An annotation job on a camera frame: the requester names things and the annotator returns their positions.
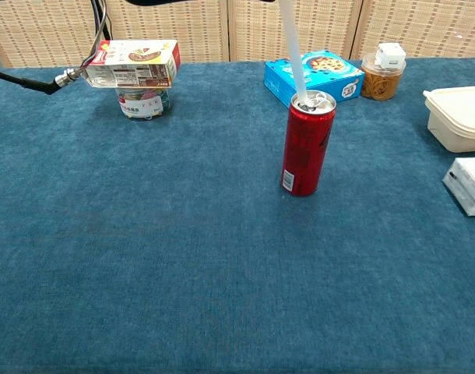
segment jar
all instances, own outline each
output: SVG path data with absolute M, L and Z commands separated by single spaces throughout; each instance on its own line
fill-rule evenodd
M 388 100 L 395 96 L 406 63 L 401 69 L 383 69 L 375 64 L 375 53 L 369 53 L 362 60 L 361 70 L 365 72 L 361 95 L 375 100 Z
M 166 90 L 158 88 L 117 88 L 121 111 L 129 118 L 151 120 L 170 108 Z

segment cookie box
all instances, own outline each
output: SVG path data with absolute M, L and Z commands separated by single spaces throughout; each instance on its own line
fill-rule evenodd
M 85 76 L 92 87 L 168 88 L 180 66 L 177 41 L 101 41 Z
M 364 72 L 329 51 L 301 56 L 307 90 L 324 91 L 336 101 L 353 99 L 361 94 Z M 265 86 L 287 107 L 295 94 L 289 60 L 266 62 Z
M 475 86 L 424 91 L 428 130 L 451 152 L 475 151 Z

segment white lid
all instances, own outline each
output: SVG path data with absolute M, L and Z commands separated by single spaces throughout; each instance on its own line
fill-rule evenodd
M 406 52 L 400 46 L 399 43 L 380 43 L 378 49 L 381 49 L 383 52 L 389 55 L 397 55 L 406 57 Z
M 376 76 L 400 76 L 402 75 L 403 70 L 406 68 L 406 62 L 403 61 L 402 67 L 400 69 L 383 69 L 376 63 L 375 59 L 376 54 L 374 52 L 367 53 L 362 59 L 362 67 Z
M 475 86 L 424 91 L 424 96 L 430 109 L 450 121 L 452 131 L 475 138 Z

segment straw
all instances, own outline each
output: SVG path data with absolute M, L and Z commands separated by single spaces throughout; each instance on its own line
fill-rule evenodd
M 307 103 L 307 87 L 301 63 L 300 46 L 298 45 L 297 29 L 294 25 L 293 6 L 291 0 L 279 0 L 281 17 L 283 18 L 284 36 L 287 41 L 287 50 L 290 54 L 291 68 L 293 70 L 294 85 L 297 88 L 298 101 Z

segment small box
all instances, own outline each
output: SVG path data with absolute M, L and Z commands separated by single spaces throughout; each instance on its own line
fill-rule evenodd
M 380 43 L 376 51 L 375 63 L 383 69 L 401 69 L 406 60 L 406 52 L 398 43 Z
M 475 157 L 456 158 L 443 182 L 466 214 L 475 216 Z
M 177 41 L 101 41 L 86 80 L 99 88 L 168 88 L 180 66 Z
M 324 91 L 337 102 L 361 94 L 364 72 L 329 51 L 301 56 L 307 90 Z M 287 107 L 296 93 L 289 60 L 266 62 L 265 86 Z

